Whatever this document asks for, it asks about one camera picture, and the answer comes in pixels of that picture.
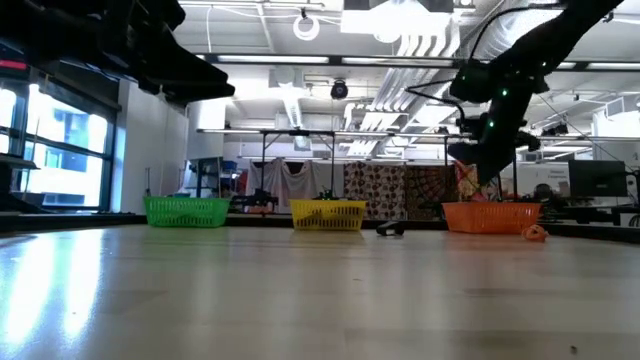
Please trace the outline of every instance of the table surface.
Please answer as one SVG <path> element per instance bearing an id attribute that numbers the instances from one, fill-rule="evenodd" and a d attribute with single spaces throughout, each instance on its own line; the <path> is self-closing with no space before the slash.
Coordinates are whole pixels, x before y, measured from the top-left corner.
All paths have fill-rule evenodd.
<path id="1" fill-rule="evenodd" d="M 2 359 L 635 360 L 639 303 L 640 248 L 593 240 L 147 226 L 0 239 Z"/>

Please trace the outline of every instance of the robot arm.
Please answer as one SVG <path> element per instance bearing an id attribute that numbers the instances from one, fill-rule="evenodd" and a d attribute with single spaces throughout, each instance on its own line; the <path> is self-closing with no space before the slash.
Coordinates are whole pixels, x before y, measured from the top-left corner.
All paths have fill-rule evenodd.
<path id="1" fill-rule="evenodd" d="M 623 0 L 564 0 L 558 17 L 534 28 L 489 64 L 471 60 L 456 76 L 451 95 L 475 103 L 491 101 L 475 145 L 453 144 L 448 152 L 476 164 L 478 181 L 493 179 L 513 160 L 516 138 L 533 94 L 548 90 L 544 77 L 571 53 L 584 34 Z"/>

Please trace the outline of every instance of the orange object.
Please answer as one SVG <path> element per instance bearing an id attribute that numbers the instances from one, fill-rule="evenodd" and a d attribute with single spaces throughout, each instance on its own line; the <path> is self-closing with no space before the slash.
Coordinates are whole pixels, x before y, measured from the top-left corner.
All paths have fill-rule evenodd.
<path id="1" fill-rule="evenodd" d="M 521 234 L 535 225 L 540 204 L 447 203 L 442 204 L 449 231 L 472 234 Z"/>
<path id="2" fill-rule="evenodd" d="M 540 225 L 532 225 L 522 230 L 522 237 L 525 240 L 533 242 L 546 242 L 549 233 L 544 231 L 544 228 Z"/>

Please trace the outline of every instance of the plastic basket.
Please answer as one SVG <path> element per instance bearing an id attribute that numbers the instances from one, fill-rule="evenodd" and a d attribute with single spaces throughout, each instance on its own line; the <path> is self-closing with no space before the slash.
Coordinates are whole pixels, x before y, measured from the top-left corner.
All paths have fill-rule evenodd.
<path id="1" fill-rule="evenodd" d="M 449 230 L 472 234 L 521 234 L 535 225 L 540 204 L 447 203 L 442 204 Z"/>
<path id="2" fill-rule="evenodd" d="M 289 200 L 296 230 L 350 230 L 362 227 L 366 201 Z"/>
<path id="3" fill-rule="evenodd" d="M 229 200 L 145 197 L 147 222 L 161 227 L 204 227 L 224 225 Z"/>

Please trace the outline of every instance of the black cable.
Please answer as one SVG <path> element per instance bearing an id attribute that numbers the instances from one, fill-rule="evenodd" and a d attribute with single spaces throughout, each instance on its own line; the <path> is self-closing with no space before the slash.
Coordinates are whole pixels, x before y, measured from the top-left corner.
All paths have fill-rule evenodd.
<path id="1" fill-rule="evenodd" d="M 421 92 L 418 92 L 418 91 L 415 91 L 415 90 L 411 89 L 411 87 L 408 87 L 406 89 L 406 91 L 408 93 L 414 94 L 416 96 L 426 97 L 427 99 L 431 99 L 431 100 L 439 101 L 439 102 L 444 103 L 444 104 L 449 104 L 449 105 L 455 106 L 458 109 L 458 111 L 460 112 L 460 121 L 462 121 L 464 123 L 464 121 L 466 119 L 466 116 L 464 114 L 464 109 L 462 108 L 462 105 L 460 105 L 457 101 L 449 100 L 449 99 L 442 99 L 442 98 L 439 98 L 439 97 L 436 97 L 436 96 L 433 96 L 433 95 L 424 94 L 424 93 L 421 93 Z"/>
<path id="2" fill-rule="evenodd" d="M 418 84 L 418 85 L 409 86 L 406 90 L 416 90 L 416 89 L 420 89 L 420 88 L 425 88 L 427 86 L 447 84 L 447 83 L 450 83 L 450 82 L 453 82 L 453 81 L 455 81 L 455 79 L 432 81 L 432 82 L 428 82 L 428 83 L 424 83 L 424 84 Z"/>
<path id="3" fill-rule="evenodd" d="M 475 55 L 476 50 L 478 49 L 478 45 L 480 45 L 480 40 L 482 39 L 482 36 L 484 35 L 485 32 L 487 32 L 487 29 L 489 28 L 489 25 L 491 25 L 494 21 L 496 21 L 498 18 L 502 17 L 503 15 L 507 15 L 507 14 L 511 14 L 511 13 L 515 13 L 515 12 L 521 12 L 521 11 L 528 11 L 528 10 L 553 10 L 555 8 L 557 8 L 560 4 L 533 4 L 533 5 L 529 5 L 529 6 L 522 6 L 522 7 L 515 7 L 515 8 L 511 8 L 511 9 L 507 9 L 507 10 L 502 10 L 499 13 L 493 15 L 486 24 L 484 24 L 484 26 L 482 27 L 482 30 L 480 31 L 480 34 L 478 35 L 478 38 L 476 39 L 476 43 L 473 45 L 473 49 L 471 50 L 471 54 L 469 54 L 469 60 L 473 59 L 473 55 Z"/>

